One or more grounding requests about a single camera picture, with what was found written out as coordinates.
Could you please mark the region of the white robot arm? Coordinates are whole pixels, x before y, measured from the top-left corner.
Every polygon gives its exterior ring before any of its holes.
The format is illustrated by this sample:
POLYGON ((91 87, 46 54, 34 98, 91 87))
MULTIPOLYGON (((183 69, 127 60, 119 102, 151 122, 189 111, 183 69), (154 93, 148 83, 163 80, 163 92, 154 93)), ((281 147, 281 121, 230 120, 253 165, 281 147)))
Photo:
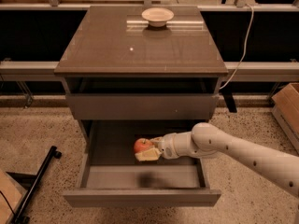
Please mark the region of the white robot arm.
POLYGON ((190 132, 139 138, 134 143, 138 161, 157 161, 161 157, 167 160, 180 157, 212 158, 217 152, 231 157, 299 198, 298 157, 232 136, 210 123, 197 123, 190 132))

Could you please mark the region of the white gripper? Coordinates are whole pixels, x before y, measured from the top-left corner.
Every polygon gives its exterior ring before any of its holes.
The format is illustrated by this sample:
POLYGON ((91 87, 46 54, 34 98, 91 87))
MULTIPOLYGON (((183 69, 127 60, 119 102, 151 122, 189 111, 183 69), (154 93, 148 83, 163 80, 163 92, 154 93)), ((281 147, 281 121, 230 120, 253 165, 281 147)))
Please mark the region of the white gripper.
POLYGON ((150 141, 153 144, 159 143, 159 149, 151 147, 137 152, 135 157, 138 161, 157 161, 161 155, 168 160, 177 159, 181 156, 180 148, 182 147, 182 139, 178 133, 170 133, 165 136, 154 137, 151 138, 150 141))

